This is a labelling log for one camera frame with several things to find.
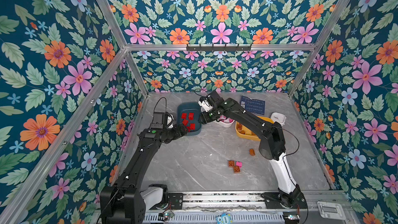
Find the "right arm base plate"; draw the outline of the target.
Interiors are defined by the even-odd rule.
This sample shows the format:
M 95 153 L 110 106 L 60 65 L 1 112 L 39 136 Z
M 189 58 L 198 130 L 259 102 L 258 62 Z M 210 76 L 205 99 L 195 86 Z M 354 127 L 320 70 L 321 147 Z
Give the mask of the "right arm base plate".
M 264 192 L 261 194 L 268 209 L 308 209 L 306 199 L 302 192 Z

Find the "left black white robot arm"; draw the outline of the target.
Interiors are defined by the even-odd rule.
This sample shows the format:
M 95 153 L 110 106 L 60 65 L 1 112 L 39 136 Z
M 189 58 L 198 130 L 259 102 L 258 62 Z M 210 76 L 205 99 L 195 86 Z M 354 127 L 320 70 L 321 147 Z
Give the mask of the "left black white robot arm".
M 172 128 L 147 128 L 139 136 L 138 147 L 125 170 L 113 186 L 100 193 L 100 218 L 104 224 L 141 224 L 149 201 L 144 200 L 141 186 L 148 167 L 163 143 L 177 140 L 189 132 L 178 124 Z

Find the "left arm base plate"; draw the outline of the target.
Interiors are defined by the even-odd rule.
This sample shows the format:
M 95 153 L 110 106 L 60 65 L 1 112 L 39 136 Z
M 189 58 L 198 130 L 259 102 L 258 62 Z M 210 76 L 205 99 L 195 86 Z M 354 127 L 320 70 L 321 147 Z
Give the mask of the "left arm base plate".
M 183 193 L 164 194 L 161 202 L 156 206 L 156 208 L 159 210 L 182 209 L 183 197 L 184 197 Z

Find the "pink lego brick cluster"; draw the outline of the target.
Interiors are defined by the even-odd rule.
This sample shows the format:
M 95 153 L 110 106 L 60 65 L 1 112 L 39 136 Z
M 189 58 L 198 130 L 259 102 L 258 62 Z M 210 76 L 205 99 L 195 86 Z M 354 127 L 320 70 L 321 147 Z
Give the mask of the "pink lego brick cluster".
M 220 116 L 220 118 L 219 118 L 218 121 L 225 121 L 226 119 L 227 119 L 227 117 L 225 117 L 225 116 Z

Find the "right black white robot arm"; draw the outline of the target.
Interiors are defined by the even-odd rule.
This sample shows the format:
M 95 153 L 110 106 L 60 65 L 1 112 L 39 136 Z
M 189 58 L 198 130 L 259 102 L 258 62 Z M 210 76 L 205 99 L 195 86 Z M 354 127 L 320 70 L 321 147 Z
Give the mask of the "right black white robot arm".
M 287 162 L 286 140 L 280 123 L 265 121 L 247 111 L 236 100 L 223 99 L 216 91 L 201 96 L 198 104 L 204 109 L 199 117 L 201 124 L 217 121 L 225 116 L 247 127 L 260 139 L 259 153 L 271 163 L 278 182 L 279 201 L 284 206 L 293 204 L 300 197 L 300 187 Z

